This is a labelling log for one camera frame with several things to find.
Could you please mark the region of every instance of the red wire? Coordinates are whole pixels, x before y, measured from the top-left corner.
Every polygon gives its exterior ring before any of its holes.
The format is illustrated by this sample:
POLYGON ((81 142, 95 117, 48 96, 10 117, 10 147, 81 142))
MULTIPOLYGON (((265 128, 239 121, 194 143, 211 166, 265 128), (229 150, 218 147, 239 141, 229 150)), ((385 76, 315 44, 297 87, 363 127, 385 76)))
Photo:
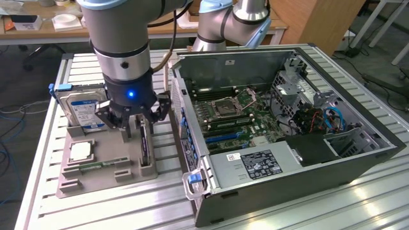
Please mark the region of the red wire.
POLYGON ((314 116, 313 116, 311 128, 310 128, 309 132, 311 132, 311 131, 313 131, 313 126, 314 126, 314 116))

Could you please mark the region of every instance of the green circuit board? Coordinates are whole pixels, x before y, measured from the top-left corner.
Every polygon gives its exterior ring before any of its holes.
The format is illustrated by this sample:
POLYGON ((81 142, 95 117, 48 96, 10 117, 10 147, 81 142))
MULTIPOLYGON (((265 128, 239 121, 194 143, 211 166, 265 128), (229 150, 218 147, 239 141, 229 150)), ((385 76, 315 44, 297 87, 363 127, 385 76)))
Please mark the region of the green circuit board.
POLYGON ((270 144, 285 136, 263 99, 247 88, 235 97, 195 100, 193 108, 210 154, 270 144))

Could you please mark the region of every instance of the aluminum work table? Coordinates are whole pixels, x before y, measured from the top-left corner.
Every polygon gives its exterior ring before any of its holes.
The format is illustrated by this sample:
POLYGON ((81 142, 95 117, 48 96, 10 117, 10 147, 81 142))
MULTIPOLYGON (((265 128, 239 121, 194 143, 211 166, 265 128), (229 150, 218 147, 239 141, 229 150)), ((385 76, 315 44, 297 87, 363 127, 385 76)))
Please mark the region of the aluminum work table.
MULTIPOLYGON (((403 119, 315 47, 299 45, 299 48, 407 144, 409 124, 403 119)), ((155 50, 150 53, 151 66, 155 66, 166 50, 155 50)), ((307 78, 318 89, 327 88, 326 83, 314 74, 309 74, 307 78)), ((154 74, 153 81, 155 91, 161 92, 163 90, 162 72, 154 74)), ((95 56, 74 54, 72 58, 64 59, 56 83, 89 84, 90 82, 102 82, 95 56)), ((52 99, 16 230, 197 229, 190 202, 183 194, 169 118, 154 125, 153 145, 159 174, 157 179, 58 199, 54 193, 65 127, 66 118, 52 99)), ((409 226, 407 178, 409 149, 406 148, 350 184, 229 219, 199 230, 402 229, 409 226)))

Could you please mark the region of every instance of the blue pcie slot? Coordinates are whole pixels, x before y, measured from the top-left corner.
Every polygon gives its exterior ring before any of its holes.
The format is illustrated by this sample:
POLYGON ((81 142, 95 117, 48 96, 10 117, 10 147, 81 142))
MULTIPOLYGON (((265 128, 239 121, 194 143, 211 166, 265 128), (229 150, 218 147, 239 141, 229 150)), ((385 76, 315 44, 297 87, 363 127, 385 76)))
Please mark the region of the blue pcie slot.
POLYGON ((223 135, 221 137, 215 137, 215 138, 207 138, 205 139, 206 143, 214 143, 214 142, 219 142, 223 140, 231 140, 235 139, 238 137, 237 133, 229 134, 229 135, 223 135))

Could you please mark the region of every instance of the blue led light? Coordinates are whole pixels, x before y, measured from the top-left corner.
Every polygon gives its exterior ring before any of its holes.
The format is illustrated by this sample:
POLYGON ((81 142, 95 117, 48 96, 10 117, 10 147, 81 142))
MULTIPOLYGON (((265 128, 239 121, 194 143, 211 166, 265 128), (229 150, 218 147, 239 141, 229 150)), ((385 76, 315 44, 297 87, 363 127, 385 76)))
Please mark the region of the blue led light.
POLYGON ((134 96, 135 96, 135 93, 134 93, 134 91, 127 91, 127 98, 134 98, 134 96))

